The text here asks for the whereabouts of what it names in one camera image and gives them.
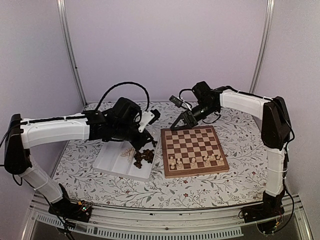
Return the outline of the wooden chess board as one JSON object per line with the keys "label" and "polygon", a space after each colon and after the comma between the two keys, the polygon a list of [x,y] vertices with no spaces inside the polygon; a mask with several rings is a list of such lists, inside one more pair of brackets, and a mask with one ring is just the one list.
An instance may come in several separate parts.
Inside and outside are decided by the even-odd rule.
{"label": "wooden chess board", "polygon": [[[230,170],[226,155],[212,125],[175,131],[163,128],[160,130],[160,136],[166,179],[218,174]],[[220,160],[223,159],[224,165],[217,164],[217,155],[221,156]],[[204,156],[210,159],[210,167],[205,166]],[[175,169],[170,168],[170,157],[173,157]],[[183,163],[183,169],[177,169],[178,158]],[[196,159],[195,168],[191,168],[190,165],[192,158]]]}

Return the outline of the white plastic compartment tray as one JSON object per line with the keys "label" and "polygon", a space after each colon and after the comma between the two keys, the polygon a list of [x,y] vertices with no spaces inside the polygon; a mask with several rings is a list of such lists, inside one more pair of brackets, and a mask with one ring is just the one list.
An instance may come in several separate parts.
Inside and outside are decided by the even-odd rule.
{"label": "white plastic compartment tray", "polygon": [[136,151],[134,151],[131,159],[120,157],[125,149],[130,148],[133,148],[133,146],[127,141],[104,143],[92,165],[93,168],[100,173],[148,182],[153,167],[152,163],[147,163],[144,160],[140,169],[134,166]]}

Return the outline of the light chess rook piece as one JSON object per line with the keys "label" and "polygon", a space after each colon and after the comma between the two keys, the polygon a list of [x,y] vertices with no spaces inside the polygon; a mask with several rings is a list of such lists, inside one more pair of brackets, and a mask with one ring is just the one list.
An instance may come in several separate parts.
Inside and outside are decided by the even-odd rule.
{"label": "light chess rook piece", "polygon": [[171,169],[171,170],[174,170],[174,169],[175,169],[175,167],[176,167],[175,162],[174,162],[174,161],[173,161],[173,162],[171,162],[171,163],[170,163],[170,169]]}

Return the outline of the light chess bishop piece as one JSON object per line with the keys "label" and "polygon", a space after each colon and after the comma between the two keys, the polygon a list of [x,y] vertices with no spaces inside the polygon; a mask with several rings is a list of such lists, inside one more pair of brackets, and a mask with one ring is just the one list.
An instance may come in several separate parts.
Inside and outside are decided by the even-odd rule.
{"label": "light chess bishop piece", "polygon": [[182,163],[181,161],[178,161],[177,164],[176,164],[176,168],[177,168],[178,170],[183,169],[183,163]]}

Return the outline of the light chess king piece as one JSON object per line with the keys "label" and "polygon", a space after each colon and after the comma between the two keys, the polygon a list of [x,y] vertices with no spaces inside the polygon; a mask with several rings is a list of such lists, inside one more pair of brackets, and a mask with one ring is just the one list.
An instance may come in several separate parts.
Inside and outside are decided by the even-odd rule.
{"label": "light chess king piece", "polygon": [[191,167],[192,169],[194,169],[194,168],[196,167],[196,158],[195,158],[195,157],[193,157],[193,158],[191,159],[190,167]]}

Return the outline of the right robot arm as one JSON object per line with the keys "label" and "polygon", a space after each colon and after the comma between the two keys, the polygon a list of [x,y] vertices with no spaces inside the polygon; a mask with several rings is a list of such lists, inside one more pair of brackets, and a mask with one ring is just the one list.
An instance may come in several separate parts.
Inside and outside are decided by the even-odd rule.
{"label": "right robot arm", "polygon": [[257,96],[231,86],[212,89],[205,81],[190,91],[197,105],[182,112],[171,130],[189,130],[209,115],[217,115],[211,125],[218,128],[224,146],[233,146],[226,150],[231,169],[260,190],[264,198],[270,198],[258,208],[262,218],[269,218],[278,210],[274,199],[283,197],[286,191],[288,144],[295,138],[285,100],[280,96]]}

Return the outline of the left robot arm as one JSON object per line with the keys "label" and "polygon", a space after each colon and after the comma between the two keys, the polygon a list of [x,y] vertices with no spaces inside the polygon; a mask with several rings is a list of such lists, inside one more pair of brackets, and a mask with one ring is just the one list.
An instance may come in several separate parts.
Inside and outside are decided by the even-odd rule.
{"label": "left robot arm", "polygon": [[45,196],[63,217],[70,217],[75,211],[74,205],[63,193],[63,188],[31,158],[30,149],[70,140],[102,140],[129,142],[139,151],[146,144],[154,143],[146,126],[159,117],[158,110],[142,110],[138,104],[124,97],[104,111],[96,108],[74,115],[43,119],[22,119],[20,114],[14,114],[1,140],[4,145],[2,166]]}

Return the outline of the pile of dark chess pieces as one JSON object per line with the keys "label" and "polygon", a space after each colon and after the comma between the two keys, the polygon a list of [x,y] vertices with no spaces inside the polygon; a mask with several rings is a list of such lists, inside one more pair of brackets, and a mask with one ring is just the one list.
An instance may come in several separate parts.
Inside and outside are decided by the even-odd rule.
{"label": "pile of dark chess pieces", "polygon": [[142,160],[147,161],[147,163],[152,164],[154,159],[154,150],[150,149],[144,149],[141,152],[136,152],[134,157],[135,162],[133,163],[134,166],[136,166],[138,169],[142,167]]}

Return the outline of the pile of light chess pieces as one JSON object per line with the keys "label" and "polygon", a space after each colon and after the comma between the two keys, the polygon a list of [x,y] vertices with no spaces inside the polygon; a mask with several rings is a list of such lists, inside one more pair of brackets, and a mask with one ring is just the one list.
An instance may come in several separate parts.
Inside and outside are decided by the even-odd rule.
{"label": "pile of light chess pieces", "polygon": [[127,148],[119,156],[121,158],[131,159],[133,157],[134,152],[134,148]]}

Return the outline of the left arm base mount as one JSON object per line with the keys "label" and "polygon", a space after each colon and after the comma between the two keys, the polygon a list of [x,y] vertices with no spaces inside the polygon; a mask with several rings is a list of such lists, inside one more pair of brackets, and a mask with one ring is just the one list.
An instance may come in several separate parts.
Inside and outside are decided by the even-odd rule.
{"label": "left arm base mount", "polygon": [[72,202],[62,184],[59,186],[62,190],[62,199],[51,203],[48,212],[66,219],[88,223],[92,214],[92,203],[85,200]]}

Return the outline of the front aluminium rail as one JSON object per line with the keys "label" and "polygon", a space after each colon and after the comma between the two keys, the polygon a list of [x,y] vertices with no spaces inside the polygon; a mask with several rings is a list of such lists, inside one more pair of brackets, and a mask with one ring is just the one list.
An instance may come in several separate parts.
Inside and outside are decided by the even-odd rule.
{"label": "front aluminium rail", "polygon": [[147,209],[95,204],[89,222],[70,228],[77,240],[311,240],[306,213],[297,194],[282,200],[285,210],[276,233],[259,231],[269,219],[245,222],[241,206]]}

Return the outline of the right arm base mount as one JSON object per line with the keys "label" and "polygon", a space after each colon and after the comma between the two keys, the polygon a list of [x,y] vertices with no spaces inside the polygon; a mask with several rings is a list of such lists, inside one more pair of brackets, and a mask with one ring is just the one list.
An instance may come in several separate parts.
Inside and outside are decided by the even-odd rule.
{"label": "right arm base mount", "polygon": [[262,203],[243,207],[238,216],[241,219],[244,219],[245,223],[272,218],[271,220],[258,223],[257,228],[262,234],[274,234],[283,219],[283,214],[285,213],[282,205],[283,196],[283,194],[271,196],[264,192]]}

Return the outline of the right aluminium frame post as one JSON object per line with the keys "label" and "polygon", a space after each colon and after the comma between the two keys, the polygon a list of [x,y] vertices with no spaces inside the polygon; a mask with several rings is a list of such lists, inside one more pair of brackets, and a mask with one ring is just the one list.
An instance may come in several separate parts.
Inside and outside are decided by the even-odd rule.
{"label": "right aluminium frame post", "polygon": [[267,0],[262,37],[261,37],[257,60],[254,67],[253,76],[252,76],[252,80],[249,88],[249,92],[251,94],[254,94],[256,92],[256,89],[258,86],[258,82],[259,82],[259,78],[260,78],[260,74],[263,66],[263,61],[264,61],[265,53],[267,50],[268,39],[270,36],[271,27],[272,27],[274,7],[275,7],[275,0]]}

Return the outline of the aluminium frame post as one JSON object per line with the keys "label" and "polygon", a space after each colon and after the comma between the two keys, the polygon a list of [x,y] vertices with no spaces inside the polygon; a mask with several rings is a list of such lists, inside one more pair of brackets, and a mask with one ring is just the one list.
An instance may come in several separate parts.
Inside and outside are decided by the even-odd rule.
{"label": "aluminium frame post", "polygon": [[258,82],[259,82],[259,78],[260,78],[260,74],[263,66],[263,61],[264,61],[265,53],[267,50],[268,39],[270,36],[271,27],[272,27],[274,7],[275,7],[275,0],[267,0],[262,37],[261,37],[257,60],[254,67],[253,76],[252,76],[252,80],[249,88],[249,92],[251,94],[254,94],[256,92],[256,89],[258,86]]}
{"label": "aluminium frame post", "polygon": [[67,51],[69,64],[71,67],[71,72],[75,82],[76,90],[78,92],[81,104],[83,106],[86,106],[88,103],[86,100],[83,85],[81,83],[80,74],[78,71],[78,65],[76,62],[74,49],[72,46],[72,39],[71,39],[68,18],[67,18],[66,3],[64,0],[57,0],[56,3],[57,3],[58,15],[59,15],[59,20],[60,20],[61,29],[62,29],[62,35],[63,35],[63,39],[64,39],[66,51]]}

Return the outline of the left aluminium frame post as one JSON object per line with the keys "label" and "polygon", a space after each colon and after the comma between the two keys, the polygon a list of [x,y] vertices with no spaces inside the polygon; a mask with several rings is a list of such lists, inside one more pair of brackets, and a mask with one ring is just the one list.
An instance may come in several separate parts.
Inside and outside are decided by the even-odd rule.
{"label": "left aluminium frame post", "polygon": [[68,18],[67,18],[66,3],[64,0],[57,0],[56,3],[57,3],[58,15],[59,15],[59,20],[60,20],[61,29],[62,29],[62,35],[63,35],[63,39],[64,39],[66,51],[67,51],[69,64],[71,67],[71,72],[75,82],[76,90],[78,92],[81,104],[83,106],[86,106],[88,103],[86,100],[83,85],[81,83],[80,74],[78,71],[78,65],[76,62],[74,49],[72,46],[72,39],[71,39]]}

